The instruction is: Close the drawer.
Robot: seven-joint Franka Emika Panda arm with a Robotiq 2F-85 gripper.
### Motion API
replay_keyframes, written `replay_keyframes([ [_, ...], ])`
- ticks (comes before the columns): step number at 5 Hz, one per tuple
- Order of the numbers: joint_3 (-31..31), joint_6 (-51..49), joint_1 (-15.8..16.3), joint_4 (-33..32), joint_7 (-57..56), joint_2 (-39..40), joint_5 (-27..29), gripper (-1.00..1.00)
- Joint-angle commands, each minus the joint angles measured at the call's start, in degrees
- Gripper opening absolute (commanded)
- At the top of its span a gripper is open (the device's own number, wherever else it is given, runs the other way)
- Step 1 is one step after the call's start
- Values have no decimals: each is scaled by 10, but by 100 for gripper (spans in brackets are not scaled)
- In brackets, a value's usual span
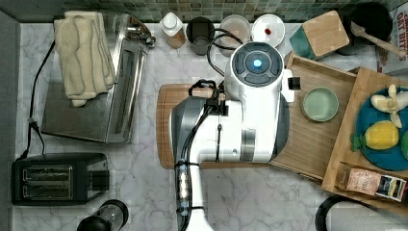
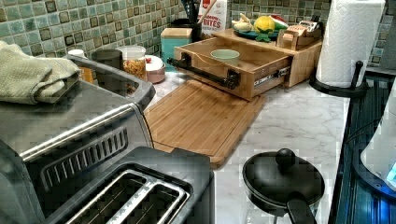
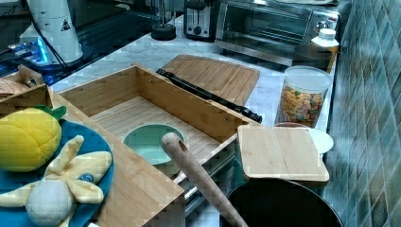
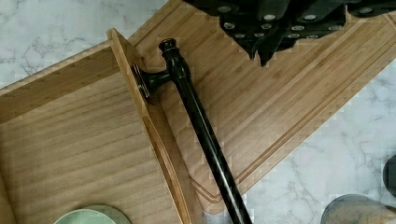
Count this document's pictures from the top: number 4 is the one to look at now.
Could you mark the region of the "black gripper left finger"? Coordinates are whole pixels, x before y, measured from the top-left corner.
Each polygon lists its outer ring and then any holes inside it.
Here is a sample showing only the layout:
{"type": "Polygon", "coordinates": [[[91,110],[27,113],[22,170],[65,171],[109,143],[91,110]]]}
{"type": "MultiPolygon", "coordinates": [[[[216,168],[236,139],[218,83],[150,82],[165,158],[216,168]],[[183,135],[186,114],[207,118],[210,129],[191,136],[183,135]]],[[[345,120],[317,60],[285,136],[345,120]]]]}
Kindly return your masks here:
{"type": "Polygon", "coordinates": [[[219,25],[253,60],[270,60],[280,45],[279,19],[276,14],[262,15],[264,0],[183,0],[219,18],[219,25]]]}

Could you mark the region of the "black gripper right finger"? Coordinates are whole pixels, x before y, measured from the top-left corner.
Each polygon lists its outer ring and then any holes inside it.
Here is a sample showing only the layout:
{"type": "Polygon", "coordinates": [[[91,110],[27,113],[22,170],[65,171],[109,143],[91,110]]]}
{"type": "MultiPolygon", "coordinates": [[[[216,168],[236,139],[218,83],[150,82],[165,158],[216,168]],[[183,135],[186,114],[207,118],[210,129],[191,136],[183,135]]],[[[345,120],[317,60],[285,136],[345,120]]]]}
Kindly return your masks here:
{"type": "Polygon", "coordinates": [[[258,17],[271,27],[257,48],[261,66],[301,38],[316,39],[341,30],[347,13],[370,18],[395,10],[395,0],[259,0],[258,17]]]}

